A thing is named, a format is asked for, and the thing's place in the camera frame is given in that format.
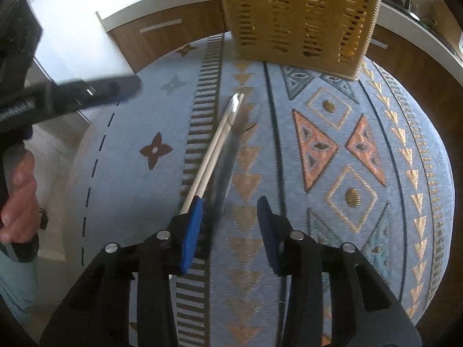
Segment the person's left hand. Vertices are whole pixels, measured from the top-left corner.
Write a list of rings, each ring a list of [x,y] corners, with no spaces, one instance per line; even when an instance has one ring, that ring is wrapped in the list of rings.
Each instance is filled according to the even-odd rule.
[[[1,243],[27,243],[40,228],[34,155],[27,150],[12,172],[12,193],[1,210]]]

